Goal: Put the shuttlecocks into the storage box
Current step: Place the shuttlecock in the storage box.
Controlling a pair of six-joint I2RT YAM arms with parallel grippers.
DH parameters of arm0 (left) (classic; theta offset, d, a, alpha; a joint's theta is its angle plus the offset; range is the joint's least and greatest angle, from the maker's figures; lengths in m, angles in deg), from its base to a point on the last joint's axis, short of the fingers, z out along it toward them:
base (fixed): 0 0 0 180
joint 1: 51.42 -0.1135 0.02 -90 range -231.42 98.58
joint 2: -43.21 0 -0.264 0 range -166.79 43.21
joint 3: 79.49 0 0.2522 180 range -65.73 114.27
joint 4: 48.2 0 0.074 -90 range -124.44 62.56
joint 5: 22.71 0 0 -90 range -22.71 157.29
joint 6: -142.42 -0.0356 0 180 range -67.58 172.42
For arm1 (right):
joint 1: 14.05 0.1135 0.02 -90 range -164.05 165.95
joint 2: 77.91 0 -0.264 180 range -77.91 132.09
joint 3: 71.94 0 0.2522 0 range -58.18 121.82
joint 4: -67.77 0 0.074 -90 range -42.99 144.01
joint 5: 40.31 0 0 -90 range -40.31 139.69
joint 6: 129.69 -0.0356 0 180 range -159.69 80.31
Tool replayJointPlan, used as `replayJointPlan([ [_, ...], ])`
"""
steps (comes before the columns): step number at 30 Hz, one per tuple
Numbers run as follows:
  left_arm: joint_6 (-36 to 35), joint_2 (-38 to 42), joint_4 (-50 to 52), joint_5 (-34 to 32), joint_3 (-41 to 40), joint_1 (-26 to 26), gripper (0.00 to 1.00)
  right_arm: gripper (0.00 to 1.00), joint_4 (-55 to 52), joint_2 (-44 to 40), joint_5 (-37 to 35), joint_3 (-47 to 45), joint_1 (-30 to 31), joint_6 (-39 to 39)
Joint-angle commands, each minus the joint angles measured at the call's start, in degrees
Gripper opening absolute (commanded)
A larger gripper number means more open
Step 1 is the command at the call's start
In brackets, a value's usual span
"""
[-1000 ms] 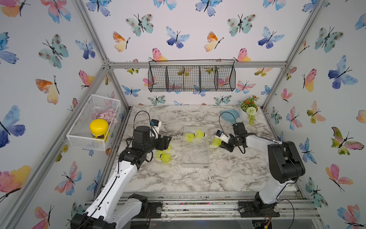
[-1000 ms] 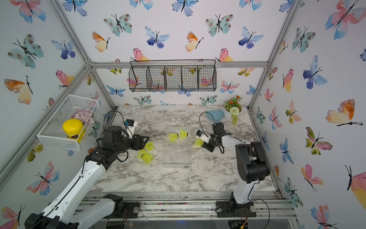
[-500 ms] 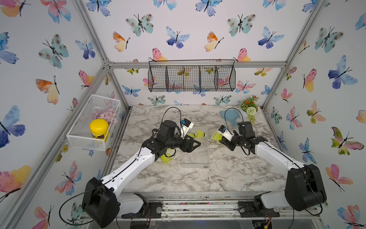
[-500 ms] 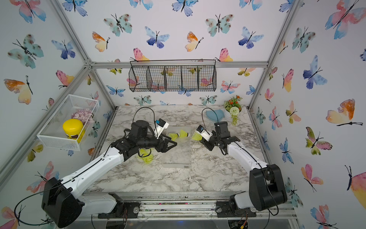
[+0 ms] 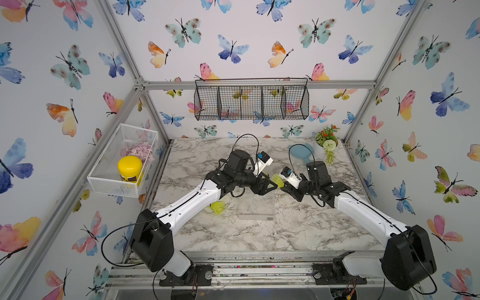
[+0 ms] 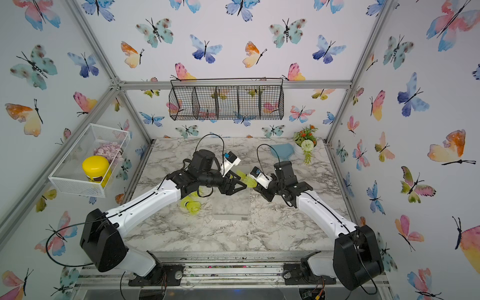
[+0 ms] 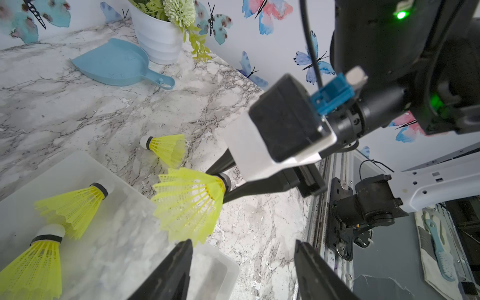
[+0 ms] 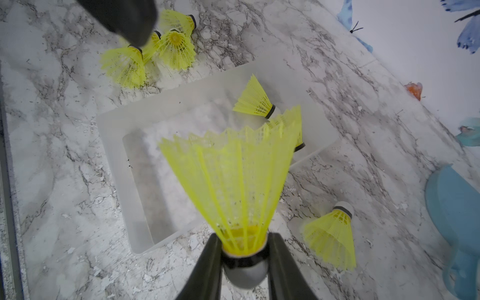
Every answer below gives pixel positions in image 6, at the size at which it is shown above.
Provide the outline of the translucent plastic storage box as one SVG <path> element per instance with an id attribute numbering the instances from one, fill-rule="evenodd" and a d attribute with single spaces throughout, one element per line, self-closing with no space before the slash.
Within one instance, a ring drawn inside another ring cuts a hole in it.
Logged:
<path id="1" fill-rule="evenodd" d="M 212 215 L 215 220 L 248 221 L 250 218 L 250 189 L 231 196 L 215 191 L 212 197 Z"/>

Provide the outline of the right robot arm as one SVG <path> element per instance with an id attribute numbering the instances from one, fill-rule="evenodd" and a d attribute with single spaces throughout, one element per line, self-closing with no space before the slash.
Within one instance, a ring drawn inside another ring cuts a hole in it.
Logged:
<path id="1" fill-rule="evenodd" d="M 257 191 L 265 200 L 275 196 L 306 216 L 331 239 L 334 250 L 330 262 L 320 253 L 303 259 L 308 276 L 336 278 L 352 291 L 385 272 L 375 232 L 369 226 L 358 226 L 326 204 L 307 182 L 299 182 L 291 162 L 277 162 L 275 173 L 267 176 L 254 167 L 249 176 L 257 182 Z"/>

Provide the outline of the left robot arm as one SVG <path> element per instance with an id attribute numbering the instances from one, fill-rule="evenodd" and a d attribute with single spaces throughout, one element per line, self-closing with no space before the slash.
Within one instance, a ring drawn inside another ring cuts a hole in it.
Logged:
<path id="1" fill-rule="evenodd" d="M 231 196 L 246 189 L 241 178 L 233 173 L 240 158 L 233 152 L 218 161 L 211 151 L 195 151 L 182 169 L 168 174 L 160 184 L 121 206 L 102 212 L 91 211 L 86 218 L 80 246 L 96 269 L 105 273 L 119 269 L 146 277 L 160 262 L 147 251 L 128 246 L 125 237 L 137 225 L 163 208 L 177 203 L 201 187 L 217 188 Z"/>

